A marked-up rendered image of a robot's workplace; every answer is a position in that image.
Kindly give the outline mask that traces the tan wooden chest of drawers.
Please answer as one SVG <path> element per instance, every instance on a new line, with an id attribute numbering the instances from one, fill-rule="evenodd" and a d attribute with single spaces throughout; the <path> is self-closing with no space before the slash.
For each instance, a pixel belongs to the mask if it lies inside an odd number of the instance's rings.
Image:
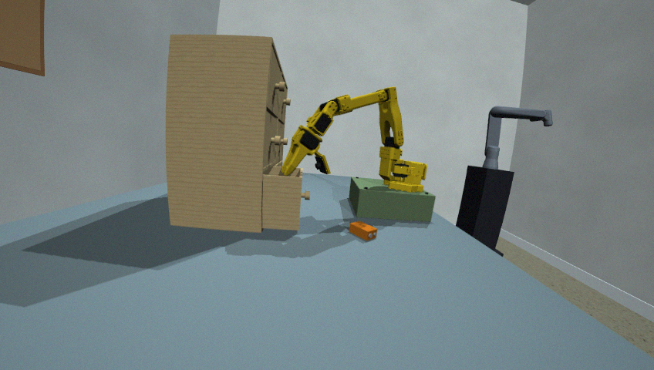
<path id="1" fill-rule="evenodd" d="M 261 233 L 272 37 L 170 35 L 166 168 L 170 225 Z M 288 93 L 288 87 L 285 81 Z"/>

